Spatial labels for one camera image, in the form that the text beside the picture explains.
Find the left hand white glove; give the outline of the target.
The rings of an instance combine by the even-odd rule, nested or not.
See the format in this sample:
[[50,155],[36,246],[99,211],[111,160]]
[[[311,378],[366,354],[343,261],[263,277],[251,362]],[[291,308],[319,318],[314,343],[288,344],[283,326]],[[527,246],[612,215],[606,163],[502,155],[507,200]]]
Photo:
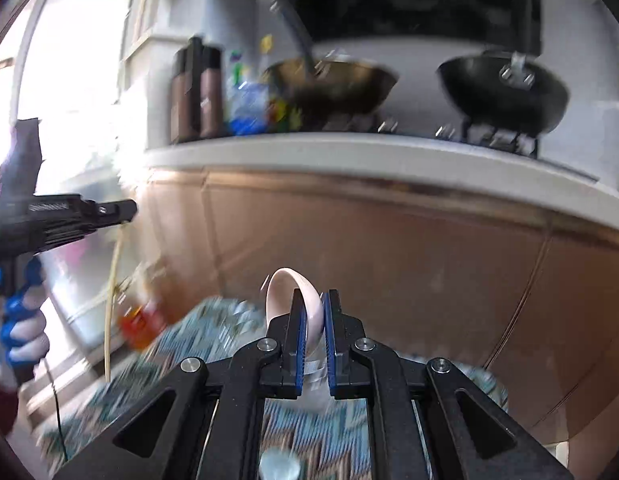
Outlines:
[[12,393],[26,379],[16,378],[32,370],[48,353],[50,341],[44,330],[41,307],[47,300],[44,286],[28,285],[9,299],[0,296],[0,390]]

